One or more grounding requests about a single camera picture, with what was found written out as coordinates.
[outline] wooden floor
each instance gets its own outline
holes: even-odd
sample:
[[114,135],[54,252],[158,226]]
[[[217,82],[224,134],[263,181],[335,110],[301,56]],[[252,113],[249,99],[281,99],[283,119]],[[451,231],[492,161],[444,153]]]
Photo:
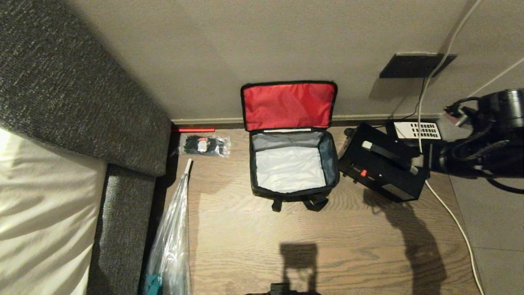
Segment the wooden floor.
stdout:
[[[338,149],[343,130],[329,129]],[[191,155],[193,294],[263,293],[286,279],[322,295],[478,294],[466,244],[428,189],[394,204],[341,177],[321,212],[284,203],[275,213],[251,192],[248,133],[219,133],[231,136],[230,158]],[[168,198],[188,158],[180,156]],[[449,177],[433,173],[429,182],[462,222]]]

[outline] electrical outlet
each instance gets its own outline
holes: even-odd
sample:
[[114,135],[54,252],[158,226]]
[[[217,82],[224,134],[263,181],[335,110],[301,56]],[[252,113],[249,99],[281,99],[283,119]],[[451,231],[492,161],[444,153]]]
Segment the electrical outlet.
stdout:
[[[429,76],[443,57],[443,54],[395,54],[382,70],[379,78],[424,78],[424,76]],[[442,67],[433,77],[437,76],[456,57],[456,54],[448,55]]]

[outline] white cable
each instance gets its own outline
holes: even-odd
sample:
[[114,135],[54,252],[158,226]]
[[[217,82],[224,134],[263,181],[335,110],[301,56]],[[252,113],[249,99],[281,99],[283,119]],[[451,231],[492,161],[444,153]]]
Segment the white cable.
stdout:
[[[428,88],[428,85],[429,85],[429,82],[431,81],[431,77],[433,77],[433,75],[440,69],[440,67],[444,64],[444,62],[446,61],[446,58],[447,56],[450,54],[450,51],[451,51],[451,47],[453,45],[453,42],[455,41],[455,38],[457,37],[457,35],[459,34],[460,30],[462,29],[462,27],[464,26],[464,24],[466,23],[466,21],[470,18],[471,14],[473,13],[473,11],[475,9],[477,9],[477,7],[480,5],[480,3],[482,2],[482,0],[477,0],[475,2],[475,4],[473,4],[473,6],[470,8],[470,10],[467,12],[467,14],[464,16],[464,18],[462,18],[461,22],[459,23],[459,25],[457,26],[457,28],[455,29],[455,31],[453,32],[453,35],[451,37],[451,40],[450,40],[450,43],[449,45],[447,46],[447,50],[446,50],[446,53],[444,54],[444,56],[442,57],[442,60],[440,61],[440,63],[437,65],[437,67],[435,69],[433,69],[433,71],[431,72],[431,74],[429,75],[429,77],[426,79],[426,82],[424,84],[424,88],[422,89],[422,94],[420,95],[420,103],[419,103],[419,108],[418,108],[418,114],[417,114],[417,126],[419,127],[418,128],[418,140],[419,140],[419,151],[420,153],[422,153],[422,140],[420,138],[420,115],[421,115],[421,112],[422,112],[422,102],[424,101],[424,95],[425,95],[425,92]],[[464,238],[464,240],[466,241],[466,246],[467,246],[467,250],[469,251],[470,253],[470,261],[471,261],[471,269],[473,271],[473,277],[475,278],[475,283],[477,284],[477,287],[478,287],[478,290],[481,292],[481,295],[484,295],[484,291],[482,290],[482,286],[481,286],[481,283],[478,281],[478,275],[477,275],[477,270],[475,268],[475,259],[473,257],[473,251],[471,249],[471,245],[470,245],[470,241],[467,239],[467,236],[466,236],[466,233],[464,232],[464,230],[462,229],[462,226],[460,226],[460,223],[459,221],[457,220],[457,218],[455,217],[455,215],[453,214],[453,212],[451,212],[451,210],[449,209],[449,207],[444,203],[444,201],[442,199],[440,199],[440,197],[436,194],[436,192],[433,190],[433,188],[429,185],[428,181],[426,180],[425,181],[426,183],[426,186],[429,188],[429,190],[433,193],[433,195],[435,195],[435,197],[437,198],[437,200],[439,200],[439,202],[442,204],[442,206],[444,206],[444,208],[447,210],[447,212],[451,215],[451,217],[453,218],[453,220],[455,221],[455,223],[457,224],[458,226],[458,229],[460,230],[461,234],[462,234],[462,237]]]
[[513,70],[514,67],[518,66],[519,64],[521,64],[522,62],[524,61],[524,57],[522,59],[520,59],[518,62],[514,63],[512,66],[510,66],[509,68],[507,68],[506,70],[504,70],[502,73],[498,74],[495,78],[491,79],[488,83],[482,85],[479,89],[473,91],[470,95],[468,95],[467,97],[472,97],[473,95],[477,94],[479,91],[481,91],[482,89],[484,89],[486,86],[488,86],[489,84],[495,82],[495,80],[497,80],[498,78],[504,76],[507,72]]

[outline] black bag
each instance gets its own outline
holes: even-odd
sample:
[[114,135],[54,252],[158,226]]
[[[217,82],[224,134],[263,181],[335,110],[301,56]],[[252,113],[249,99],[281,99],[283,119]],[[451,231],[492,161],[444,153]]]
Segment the black bag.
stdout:
[[247,84],[241,89],[249,131],[251,188],[256,196],[302,201],[320,211],[339,183],[331,125],[337,86],[327,81]]

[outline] sofa cushion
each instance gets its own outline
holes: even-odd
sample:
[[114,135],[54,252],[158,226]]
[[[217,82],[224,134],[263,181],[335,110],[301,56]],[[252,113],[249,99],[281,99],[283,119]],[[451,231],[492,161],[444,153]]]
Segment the sofa cushion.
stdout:
[[107,163],[0,129],[0,294],[85,294]]

